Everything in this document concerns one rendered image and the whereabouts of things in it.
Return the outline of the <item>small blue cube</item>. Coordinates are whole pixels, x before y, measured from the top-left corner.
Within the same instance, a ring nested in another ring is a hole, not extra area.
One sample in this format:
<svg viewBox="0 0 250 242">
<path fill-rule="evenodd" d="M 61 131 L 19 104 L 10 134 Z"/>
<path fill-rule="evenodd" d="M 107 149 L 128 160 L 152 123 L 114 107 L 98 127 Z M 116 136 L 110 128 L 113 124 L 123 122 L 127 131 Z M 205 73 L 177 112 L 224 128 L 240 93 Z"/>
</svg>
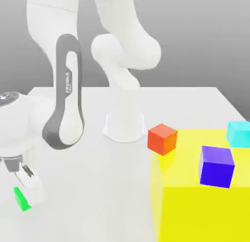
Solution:
<svg viewBox="0 0 250 242">
<path fill-rule="evenodd" d="M 229 148 L 202 145 L 198 166 L 201 185 L 230 188 L 234 169 L 235 163 Z"/>
</svg>

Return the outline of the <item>small cyan cube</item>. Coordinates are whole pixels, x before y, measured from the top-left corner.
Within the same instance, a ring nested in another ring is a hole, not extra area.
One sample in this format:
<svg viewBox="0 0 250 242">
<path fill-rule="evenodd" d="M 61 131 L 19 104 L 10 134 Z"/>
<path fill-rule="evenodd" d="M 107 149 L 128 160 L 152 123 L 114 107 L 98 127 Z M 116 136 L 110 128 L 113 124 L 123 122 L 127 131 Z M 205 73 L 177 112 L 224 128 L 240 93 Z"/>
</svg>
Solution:
<svg viewBox="0 0 250 242">
<path fill-rule="evenodd" d="M 229 121 L 226 139 L 233 148 L 250 148 L 250 122 Z"/>
</svg>

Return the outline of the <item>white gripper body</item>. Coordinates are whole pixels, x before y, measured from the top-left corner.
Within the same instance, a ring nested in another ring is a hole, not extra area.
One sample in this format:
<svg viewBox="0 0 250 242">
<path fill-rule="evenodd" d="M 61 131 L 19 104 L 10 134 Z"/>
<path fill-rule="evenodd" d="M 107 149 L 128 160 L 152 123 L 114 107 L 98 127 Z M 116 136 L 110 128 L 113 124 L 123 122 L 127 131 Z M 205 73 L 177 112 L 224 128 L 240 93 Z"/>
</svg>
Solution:
<svg viewBox="0 0 250 242">
<path fill-rule="evenodd" d="M 18 187 L 31 207 L 40 205 L 45 200 L 43 184 L 37 172 L 33 168 L 20 168 L 15 172 Z"/>
</svg>

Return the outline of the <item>small green cube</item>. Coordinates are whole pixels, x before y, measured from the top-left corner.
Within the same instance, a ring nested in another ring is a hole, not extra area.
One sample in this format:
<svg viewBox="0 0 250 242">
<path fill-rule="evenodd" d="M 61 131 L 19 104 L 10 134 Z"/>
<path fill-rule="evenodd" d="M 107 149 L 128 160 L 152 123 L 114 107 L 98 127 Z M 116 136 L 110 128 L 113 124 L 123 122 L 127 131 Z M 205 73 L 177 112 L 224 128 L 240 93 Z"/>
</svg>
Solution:
<svg viewBox="0 0 250 242">
<path fill-rule="evenodd" d="M 14 187 L 13 191 L 14 191 L 16 202 L 19 205 L 19 207 L 21 208 L 21 210 L 23 212 L 29 210 L 31 208 L 31 206 L 29 205 L 26 197 L 20 191 L 20 189 L 18 187 Z"/>
</svg>

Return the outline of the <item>large yellow box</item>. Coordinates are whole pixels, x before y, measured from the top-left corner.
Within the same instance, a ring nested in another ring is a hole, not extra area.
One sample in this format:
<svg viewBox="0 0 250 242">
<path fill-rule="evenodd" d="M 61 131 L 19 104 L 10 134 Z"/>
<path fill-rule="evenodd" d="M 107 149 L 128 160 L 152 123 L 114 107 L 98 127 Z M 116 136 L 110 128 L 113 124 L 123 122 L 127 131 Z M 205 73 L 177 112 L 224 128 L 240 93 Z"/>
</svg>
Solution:
<svg viewBox="0 0 250 242">
<path fill-rule="evenodd" d="M 232 148 L 230 188 L 199 183 L 201 147 L 229 146 L 224 129 L 180 129 L 169 154 L 151 153 L 156 242 L 250 242 L 250 148 Z"/>
</svg>

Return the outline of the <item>small orange cube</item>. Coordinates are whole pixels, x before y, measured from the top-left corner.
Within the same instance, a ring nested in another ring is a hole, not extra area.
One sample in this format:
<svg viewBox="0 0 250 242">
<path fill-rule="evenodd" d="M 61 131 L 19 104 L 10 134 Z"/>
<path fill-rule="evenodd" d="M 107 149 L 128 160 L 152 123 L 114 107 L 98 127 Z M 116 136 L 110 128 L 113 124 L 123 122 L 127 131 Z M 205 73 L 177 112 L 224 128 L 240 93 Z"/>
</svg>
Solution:
<svg viewBox="0 0 250 242">
<path fill-rule="evenodd" d="M 164 156 L 176 148 L 178 131 L 163 123 L 148 130 L 147 147 Z"/>
</svg>

